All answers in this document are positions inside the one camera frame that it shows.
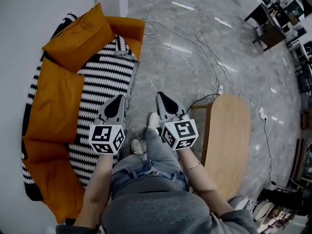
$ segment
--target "power strip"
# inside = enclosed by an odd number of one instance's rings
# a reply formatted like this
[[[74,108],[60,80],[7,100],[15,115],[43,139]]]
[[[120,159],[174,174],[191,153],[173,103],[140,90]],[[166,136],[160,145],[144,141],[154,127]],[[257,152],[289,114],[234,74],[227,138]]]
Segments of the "power strip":
[[[261,119],[263,119],[264,121],[267,121],[268,120],[268,117],[264,114],[264,109],[263,107],[260,108],[259,110],[259,116]]]
[[[218,87],[218,94],[219,95],[223,94],[223,85],[221,85],[221,84]]]

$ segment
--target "white sneaker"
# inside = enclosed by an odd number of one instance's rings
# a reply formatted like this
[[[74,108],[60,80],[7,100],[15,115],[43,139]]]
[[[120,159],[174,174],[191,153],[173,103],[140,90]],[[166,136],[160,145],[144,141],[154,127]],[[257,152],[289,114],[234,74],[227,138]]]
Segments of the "white sneaker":
[[[154,129],[157,132],[157,129],[156,129],[157,127],[160,127],[158,114],[151,113],[148,119],[147,128]]]
[[[143,151],[142,151],[142,148],[141,148],[141,143],[136,138],[131,141],[131,151],[135,155],[143,154]]]

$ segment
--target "black and white striped blanket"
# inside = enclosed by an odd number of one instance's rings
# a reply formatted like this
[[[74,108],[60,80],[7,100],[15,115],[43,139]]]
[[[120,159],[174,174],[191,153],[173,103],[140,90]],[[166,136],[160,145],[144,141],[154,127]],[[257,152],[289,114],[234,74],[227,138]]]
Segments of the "black and white striped blanket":
[[[53,36],[67,27],[77,17],[67,14]],[[37,91],[37,82],[40,75],[43,57],[51,59],[43,53],[34,75],[25,108],[22,135],[26,134],[33,99]],[[100,106],[109,98],[123,94],[127,104],[131,96],[134,78],[138,68],[138,60],[127,46],[125,40],[116,35],[115,39],[102,50],[93,55],[88,62],[77,72],[84,75],[84,85],[81,95],[76,138],[73,144],[67,144],[69,161],[80,179],[82,185],[87,186],[98,160],[98,155],[88,144],[90,125],[98,113]],[[27,159],[27,152],[22,142],[22,159]],[[42,200],[42,195],[31,175],[22,163],[23,178],[27,195],[33,201]]]

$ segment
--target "bracelet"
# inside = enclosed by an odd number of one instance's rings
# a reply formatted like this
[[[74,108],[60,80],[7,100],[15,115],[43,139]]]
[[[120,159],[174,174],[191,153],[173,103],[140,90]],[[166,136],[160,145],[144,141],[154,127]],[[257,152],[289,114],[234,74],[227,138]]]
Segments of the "bracelet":
[[[192,166],[192,167],[190,167],[190,168],[188,168],[188,169],[186,169],[186,170],[189,171],[189,170],[191,170],[192,168],[198,166],[199,164],[200,164],[200,162],[196,163],[194,166]]]

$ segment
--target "oval tabletop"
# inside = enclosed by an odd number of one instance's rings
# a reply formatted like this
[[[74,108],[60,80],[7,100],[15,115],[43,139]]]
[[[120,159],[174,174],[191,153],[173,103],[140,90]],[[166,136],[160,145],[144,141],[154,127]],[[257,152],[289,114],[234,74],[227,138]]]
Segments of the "oval tabletop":
[[[222,197],[228,199],[236,194],[245,174],[249,153],[249,108],[241,98],[224,94],[212,105],[207,105],[206,122],[208,120],[204,166]]]

